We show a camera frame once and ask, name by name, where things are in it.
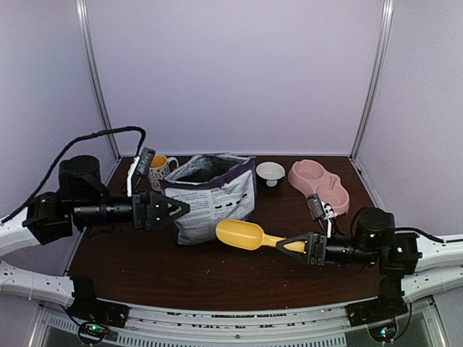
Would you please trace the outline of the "purple pet food bag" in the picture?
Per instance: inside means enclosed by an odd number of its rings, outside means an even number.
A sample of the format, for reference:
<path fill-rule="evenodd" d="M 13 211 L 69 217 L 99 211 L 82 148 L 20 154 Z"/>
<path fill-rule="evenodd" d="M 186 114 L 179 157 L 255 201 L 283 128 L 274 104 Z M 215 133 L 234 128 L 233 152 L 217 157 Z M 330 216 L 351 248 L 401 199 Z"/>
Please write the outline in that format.
<path fill-rule="evenodd" d="M 190 206 L 171 227 L 178 245 L 213 241 L 217 224 L 246 220 L 255 209 L 255 157 L 229 153 L 195 155 L 161 180 L 162 194 Z"/>

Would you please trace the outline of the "yellow plastic scoop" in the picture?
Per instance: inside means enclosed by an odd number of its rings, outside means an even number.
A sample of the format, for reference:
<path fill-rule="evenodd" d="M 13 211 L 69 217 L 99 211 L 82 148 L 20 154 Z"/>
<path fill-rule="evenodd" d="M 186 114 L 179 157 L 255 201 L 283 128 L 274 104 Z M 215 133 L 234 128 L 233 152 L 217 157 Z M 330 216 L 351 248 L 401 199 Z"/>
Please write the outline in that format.
<path fill-rule="evenodd" d="M 231 219 L 222 220 L 217 224 L 216 237 L 229 246 L 249 251 L 260 247 L 276 248 L 278 242 L 288 241 L 280 236 L 266 234 L 256 223 Z"/>

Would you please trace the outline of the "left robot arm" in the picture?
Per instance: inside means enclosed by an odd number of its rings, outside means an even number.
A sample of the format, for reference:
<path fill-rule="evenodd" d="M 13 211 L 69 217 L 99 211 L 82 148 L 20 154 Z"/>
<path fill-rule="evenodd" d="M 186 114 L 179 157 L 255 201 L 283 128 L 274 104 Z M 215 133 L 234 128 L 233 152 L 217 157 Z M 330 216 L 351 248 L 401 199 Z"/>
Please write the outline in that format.
<path fill-rule="evenodd" d="M 188 214 L 190 206 L 155 192 L 112 194 L 101 181 L 99 160 L 79 155 L 59 165 L 59 189 L 32 197 L 1 222 L 1 254 L 46 245 L 97 226 L 130 224 L 155 231 Z M 1 292 L 76 308 L 89 321 L 104 313 L 91 279 L 51 276 L 1 264 Z"/>

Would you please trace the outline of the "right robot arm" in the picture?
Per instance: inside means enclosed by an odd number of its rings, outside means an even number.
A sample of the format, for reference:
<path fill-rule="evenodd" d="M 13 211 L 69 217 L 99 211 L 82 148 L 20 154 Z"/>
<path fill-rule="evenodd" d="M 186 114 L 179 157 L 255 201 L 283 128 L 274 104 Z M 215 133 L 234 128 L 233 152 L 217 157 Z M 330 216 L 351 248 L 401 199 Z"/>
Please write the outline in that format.
<path fill-rule="evenodd" d="M 462 235 L 437 237 L 418 228 L 397 227 L 394 215 L 377 207 L 357 211 L 351 222 L 351 236 L 310 232 L 277 241 L 276 248 L 303 265 L 377 265 L 383 279 L 370 311 L 381 320 L 403 304 L 405 277 L 462 264 Z"/>

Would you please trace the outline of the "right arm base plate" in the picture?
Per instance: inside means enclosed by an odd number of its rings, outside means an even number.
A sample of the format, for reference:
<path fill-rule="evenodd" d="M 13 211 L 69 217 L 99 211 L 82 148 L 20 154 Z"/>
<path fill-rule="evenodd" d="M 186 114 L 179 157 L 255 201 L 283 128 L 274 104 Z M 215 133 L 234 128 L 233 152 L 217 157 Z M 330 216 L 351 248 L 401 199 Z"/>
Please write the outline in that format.
<path fill-rule="evenodd" d="M 357 327 L 395 318 L 408 313 L 409 309 L 402 298 L 376 298 L 348 304 L 346 311 L 350 326 Z"/>

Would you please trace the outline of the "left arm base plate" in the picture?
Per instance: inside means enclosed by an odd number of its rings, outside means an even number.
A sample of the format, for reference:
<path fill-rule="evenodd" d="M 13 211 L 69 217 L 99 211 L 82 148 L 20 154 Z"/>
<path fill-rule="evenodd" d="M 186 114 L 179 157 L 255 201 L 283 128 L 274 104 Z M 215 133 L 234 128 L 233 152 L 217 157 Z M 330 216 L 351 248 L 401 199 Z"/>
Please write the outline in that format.
<path fill-rule="evenodd" d="M 124 328 L 129 315 L 129 307 L 100 299 L 75 299 L 72 305 L 67 307 L 67 312 L 81 320 Z"/>

